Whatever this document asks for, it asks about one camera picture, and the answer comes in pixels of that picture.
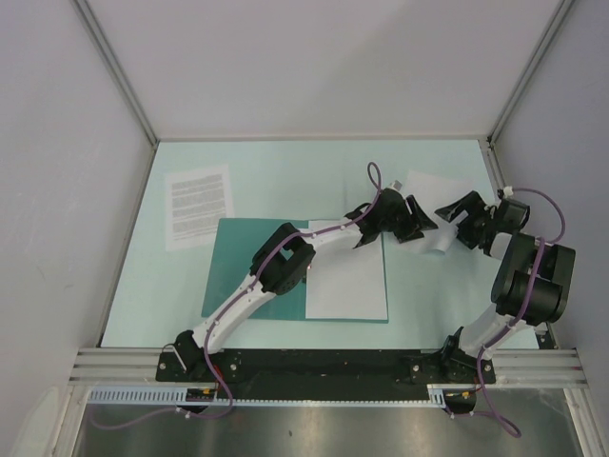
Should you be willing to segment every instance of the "black metal base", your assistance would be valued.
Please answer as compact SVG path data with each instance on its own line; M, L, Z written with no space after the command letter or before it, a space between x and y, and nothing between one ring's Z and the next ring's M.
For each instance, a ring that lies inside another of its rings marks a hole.
M201 360L203 353L199 349ZM442 352L377 349L226 349L210 356L237 399L283 401L427 400L428 384L476 384L475 367ZM159 382L215 382L208 370L184 372L173 351L159 358ZM492 364L484 372L495 382Z

